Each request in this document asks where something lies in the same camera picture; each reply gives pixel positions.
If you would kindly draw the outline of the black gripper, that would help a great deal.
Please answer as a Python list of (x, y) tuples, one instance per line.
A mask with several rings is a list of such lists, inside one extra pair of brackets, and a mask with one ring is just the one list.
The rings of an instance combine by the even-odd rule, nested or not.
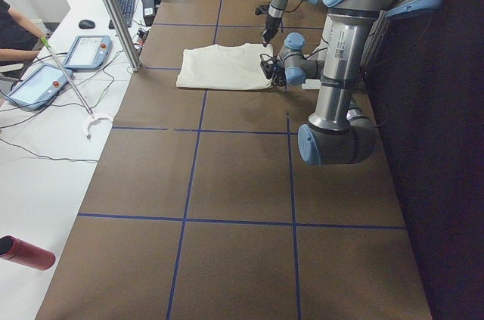
[(274, 87), (284, 92), (288, 91), (285, 67), (283, 61), (274, 58), (272, 67), (272, 83)]
[(270, 43), (270, 35), (275, 35), (278, 32), (280, 25), (280, 17), (273, 17), (271, 15), (266, 16), (265, 30), (260, 33), (260, 36), (262, 37), (262, 44), (264, 47), (266, 47), (268, 43)]

